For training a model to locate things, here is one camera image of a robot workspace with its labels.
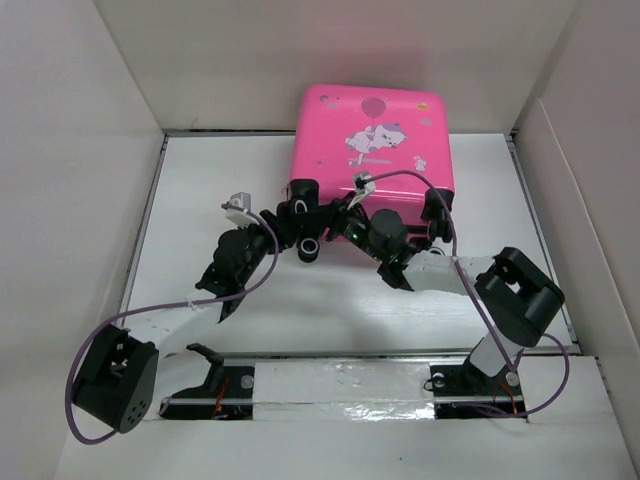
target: white surface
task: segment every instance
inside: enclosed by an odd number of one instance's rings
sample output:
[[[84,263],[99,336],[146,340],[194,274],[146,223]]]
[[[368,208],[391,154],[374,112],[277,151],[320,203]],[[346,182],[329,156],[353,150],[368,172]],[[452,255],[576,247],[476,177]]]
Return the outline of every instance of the white surface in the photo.
[[[499,330],[496,334],[504,347],[504,351],[507,353],[511,361],[514,362],[518,353],[523,348],[522,345],[513,343],[507,337],[502,335]],[[469,358],[469,361],[489,377],[495,377],[506,365],[498,345],[489,332],[487,332],[482,341],[475,348]]]
[[[562,382],[562,356],[525,357],[518,369],[527,410],[541,405]],[[572,357],[569,382],[549,407],[529,415],[530,423],[595,423],[603,417],[615,419],[598,365],[592,357]]]
[[[191,291],[218,237],[233,228],[219,205],[246,191],[256,212],[275,208],[284,198],[292,148],[292,136],[171,138],[130,307],[175,301]],[[546,270],[504,137],[453,135],[451,149],[460,255],[516,246]],[[469,350],[485,335],[468,298],[392,290],[376,268],[342,242],[323,243],[312,265],[287,251],[269,281],[201,341],[220,352],[424,352]],[[561,315],[549,332],[570,344]]]
[[[163,128],[293,129],[332,82],[432,90],[454,132],[504,132],[575,0],[98,0]]]
[[[640,3],[583,3],[518,149],[576,333],[640,467]]]
[[[181,299],[183,302],[211,300],[213,294],[206,290],[194,290]],[[130,335],[142,342],[153,342],[158,349],[158,357],[165,358],[172,353],[184,351],[185,345],[201,340],[202,332],[210,328],[211,317],[220,317],[222,303],[206,307],[191,304],[188,308],[156,310],[145,316],[145,321],[130,325]]]
[[[540,360],[523,360],[528,369],[522,372],[522,380],[532,390],[553,384],[559,373],[544,366],[536,372]],[[591,367],[576,368],[572,381],[576,385],[594,381],[594,360],[578,360]],[[569,389],[567,402],[580,403],[579,393]],[[600,406],[587,401],[581,411],[589,415],[600,412]],[[524,420],[143,422],[131,433],[97,447],[82,446],[70,437],[55,478],[175,480],[212,475],[227,480],[636,478],[613,415],[553,424]]]
[[[487,271],[493,264],[493,256],[458,257],[464,269],[465,278],[473,285],[476,277]],[[467,295],[462,279],[455,267],[452,256],[436,255],[423,251],[413,256],[402,272],[412,290],[438,290],[441,292]]]
[[[90,0],[0,0],[0,477],[52,478],[79,337],[118,306],[162,135]]]
[[[427,362],[347,360],[256,364],[254,420],[434,420]]]

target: orange wire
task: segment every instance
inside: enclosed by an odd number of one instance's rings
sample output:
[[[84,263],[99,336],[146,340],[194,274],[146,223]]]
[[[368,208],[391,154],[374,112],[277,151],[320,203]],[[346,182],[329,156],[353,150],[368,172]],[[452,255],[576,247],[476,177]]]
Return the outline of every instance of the orange wire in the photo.
[[[216,397],[216,408],[213,409],[213,416],[214,417],[219,411],[222,410],[222,408],[220,407],[220,401],[222,400],[222,397],[224,397],[224,392],[227,390],[227,385],[229,385],[229,379],[228,378],[222,384],[222,391]]]
[[[518,409],[516,408],[516,401],[513,398],[513,393],[511,392],[511,389],[507,387],[504,383],[502,383],[502,380],[498,381],[498,384],[504,389],[505,392],[509,394],[509,398],[511,399],[511,406],[513,407],[513,413],[518,413]]]

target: pink suitcase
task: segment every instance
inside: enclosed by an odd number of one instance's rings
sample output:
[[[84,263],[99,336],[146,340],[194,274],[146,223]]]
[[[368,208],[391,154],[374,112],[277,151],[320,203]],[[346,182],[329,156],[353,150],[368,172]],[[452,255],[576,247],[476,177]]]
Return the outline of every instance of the pink suitcase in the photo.
[[[298,120],[291,180],[317,180],[319,200],[328,203],[353,190],[357,172],[378,175],[407,169],[430,180],[451,208],[453,169],[440,97],[343,85],[314,85],[307,90]],[[419,179],[398,175],[376,182],[376,191],[363,206],[369,215],[382,208],[395,210],[407,225],[442,220],[441,205],[427,190]],[[446,233],[438,236],[447,240]]]

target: robotic arm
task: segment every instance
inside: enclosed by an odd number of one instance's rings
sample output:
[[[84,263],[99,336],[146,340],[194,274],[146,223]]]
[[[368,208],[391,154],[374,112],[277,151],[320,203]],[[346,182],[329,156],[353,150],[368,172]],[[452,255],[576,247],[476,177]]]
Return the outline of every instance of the robotic arm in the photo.
[[[215,296],[219,303],[208,307],[209,315],[202,315],[196,305],[216,300],[195,299],[190,305],[193,308],[165,310],[130,330],[106,326],[93,339],[73,381],[72,402],[116,431],[126,433],[141,421],[151,405],[158,361],[185,347],[210,361],[212,369],[205,385],[212,392],[218,391],[221,357],[193,342],[210,328],[212,316],[222,322],[239,307],[249,291],[245,285],[267,255],[274,255],[271,270],[278,253],[293,246],[302,261],[313,262],[320,250],[318,240],[323,236],[327,241],[344,237],[378,261],[378,274],[392,288],[462,295],[475,291],[497,331],[488,325],[490,333],[464,364],[454,370],[449,366],[438,375],[446,379],[449,394],[454,391],[465,396],[491,391],[514,369],[513,359],[525,347],[538,343],[564,302],[562,291],[515,248],[507,247],[493,258],[431,253],[434,231],[429,236],[419,228],[406,226],[392,210],[379,210],[368,218],[360,202],[375,186],[366,173],[357,175],[355,183],[354,192],[328,205],[319,205],[317,182],[294,180],[289,185],[289,200],[279,204],[275,214],[260,212],[260,218],[250,212],[248,194],[234,195],[227,204],[227,218],[238,228],[219,238],[213,262],[196,284],[201,293]],[[429,212],[442,218],[442,212],[436,209],[434,214],[433,207]],[[447,240],[451,231],[452,226],[440,221],[436,234]],[[437,394],[438,386],[444,385],[443,380],[431,388]]]

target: cable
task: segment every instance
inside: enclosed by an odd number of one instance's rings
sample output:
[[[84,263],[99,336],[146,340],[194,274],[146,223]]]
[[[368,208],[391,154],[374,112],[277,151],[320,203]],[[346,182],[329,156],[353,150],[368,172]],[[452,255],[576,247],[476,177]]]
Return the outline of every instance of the cable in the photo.
[[[509,398],[511,399],[511,408],[513,408],[513,413],[518,413],[518,408],[516,407],[516,401],[513,398],[513,393],[511,392],[511,389],[509,387],[507,387],[502,380],[500,380],[498,382],[498,384],[502,387],[502,389],[505,392],[507,392],[507,395],[509,395]]]
[[[484,310],[480,305],[480,301],[475,295],[474,288],[469,283],[469,280],[467,280],[467,277],[464,274],[464,269],[460,265],[460,262],[458,260],[458,235],[456,234],[456,229],[453,224],[453,217],[451,216],[451,210],[449,210],[449,207],[447,206],[447,202],[442,197],[438,189],[433,185],[433,183],[431,183],[425,177],[423,177],[419,173],[412,172],[411,170],[396,170],[394,172],[382,173],[380,175],[376,175],[371,178],[366,178],[364,179],[364,182],[365,183],[374,182],[376,180],[382,180],[383,178],[393,177],[396,175],[411,175],[412,177],[416,177],[420,179],[423,183],[425,183],[431,189],[431,191],[433,191],[436,198],[442,205],[442,209],[444,210],[445,217],[447,219],[447,222],[449,222],[449,226],[451,228],[451,239],[452,239],[451,253],[454,258],[453,265],[456,268],[456,271],[458,272],[458,276],[460,277],[460,281],[462,282],[462,285],[464,286],[464,289],[467,292],[467,295],[469,296],[469,298],[471,298],[471,302],[473,303],[473,306],[480,314],[480,318],[482,318],[482,321],[487,327],[487,330],[489,330],[489,333],[491,334],[493,341],[498,347],[498,350],[500,350],[500,354],[502,355],[502,358],[504,359],[505,363],[509,367],[509,370],[511,370],[512,372],[515,372],[518,368],[519,358],[516,359],[516,362],[512,362],[511,358],[509,358],[509,354],[507,353],[507,351],[504,348],[504,345],[500,341],[500,337],[498,336],[496,329],[493,327],[491,320],[489,320],[486,313],[484,313]]]
[[[531,410],[527,410],[525,412],[519,412],[519,413],[505,413],[499,408],[492,407],[491,405],[485,405],[484,403],[477,403],[477,402],[456,402],[456,403],[452,403],[451,406],[453,408],[455,408],[456,406],[473,407],[477,410],[481,410],[485,415],[491,418],[522,418],[522,417],[526,417],[528,415],[537,413],[540,410],[547,408],[553,402],[555,402],[556,399],[562,394],[565,387],[567,386],[567,383],[569,382],[569,373],[571,371],[571,364],[569,362],[569,352],[567,352],[567,349],[564,348],[564,345],[562,345],[562,342],[558,340],[556,337],[554,337],[553,335],[550,335],[548,333],[543,333],[542,335],[553,340],[555,344],[558,345],[558,348],[562,352],[562,356],[564,358],[564,376],[562,377],[562,382],[560,382],[560,386],[558,387],[558,389],[554,392],[553,395],[549,397],[547,401],[541,403],[535,408],[532,408]]]
[[[267,272],[264,274],[264,276],[258,282],[256,282],[255,285],[251,286],[250,288],[246,289],[243,292],[236,293],[234,295],[228,295],[226,297],[210,298],[210,299],[206,299],[206,300],[194,300],[194,301],[191,301],[191,302],[186,302],[185,301],[185,302],[163,303],[163,304],[159,304],[159,305],[150,305],[150,306],[147,306],[147,307],[141,307],[141,308],[136,308],[134,310],[129,310],[129,311],[126,311],[126,312],[117,313],[117,314],[113,315],[112,317],[109,317],[106,320],[104,320],[103,322],[101,322],[89,334],[89,336],[84,340],[84,342],[82,342],[82,345],[80,345],[80,348],[78,349],[78,353],[76,353],[73,361],[71,362],[71,368],[69,369],[69,374],[67,375],[67,382],[65,384],[65,390],[64,390],[64,412],[65,412],[65,416],[67,417],[67,424],[69,425],[69,430],[71,430],[71,433],[73,434],[73,436],[80,443],[83,443],[84,445],[97,445],[99,443],[104,442],[105,440],[108,440],[109,438],[111,438],[112,436],[114,436],[116,434],[116,430],[113,430],[113,431],[111,431],[111,432],[107,433],[106,435],[103,435],[102,437],[99,437],[99,438],[87,438],[80,432],[80,430],[78,428],[78,424],[76,423],[75,418],[73,417],[72,398],[71,398],[73,396],[73,392],[72,392],[72,390],[73,390],[73,381],[74,381],[75,376],[76,376],[76,374],[78,372],[78,367],[80,366],[80,362],[81,362],[85,352],[89,348],[89,345],[91,345],[91,342],[93,342],[93,340],[96,338],[96,336],[98,336],[98,334],[102,330],[104,330],[107,326],[111,325],[116,320],[120,320],[121,318],[130,317],[130,316],[133,316],[133,315],[139,315],[141,313],[153,312],[153,311],[157,311],[157,310],[168,310],[168,309],[173,309],[173,308],[185,308],[185,307],[189,307],[190,308],[192,305],[212,305],[214,303],[228,302],[228,301],[231,301],[231,300],[238,300],[238,299],[243,298],[244,296],[250,294],[251,292],[256,291],[258,288],[260,288],[262,286],[262,284],[264,284],[264,282],[266,282],[267,279],[273,273],[273,270],[276,268],[276,263],[278,262],[278,252],[280,250],[280,245],[278,244],[278,237],[276,236],[276,234],[273,231],[273,229],[267,224],[267,222],[265,222],[261,217],[259,217],[258,215],[256,215],[253,212],[250,212],[248,210],[244,210],[244,209],[242,209],[240,207],[236,207],[235,205],[230,205],[228,203],[223,204],[222,208],[225,209],[225,210],[230,208],[232,210],[238,210],[240,212],[246,213],[249,217],[251,217],[253,220],[258,222],[269,233],[269,235],[271,235],[271,238],[273,239],[273,244],[274,244],[273,261],[271,262],[271,266],[269,267]]]
[[[215,417],[216,414],[218,413],[218,411],[220,410],[220,402],[222,401],[222,398],[224,397],[224,393],[227,391],[227,385],[229,385],[229,379],[228,378],[222,384],[222,391],[216,397],[216,405],[215,405],[215,407],[213,409],[213,415],[212,415],[211,418]]]

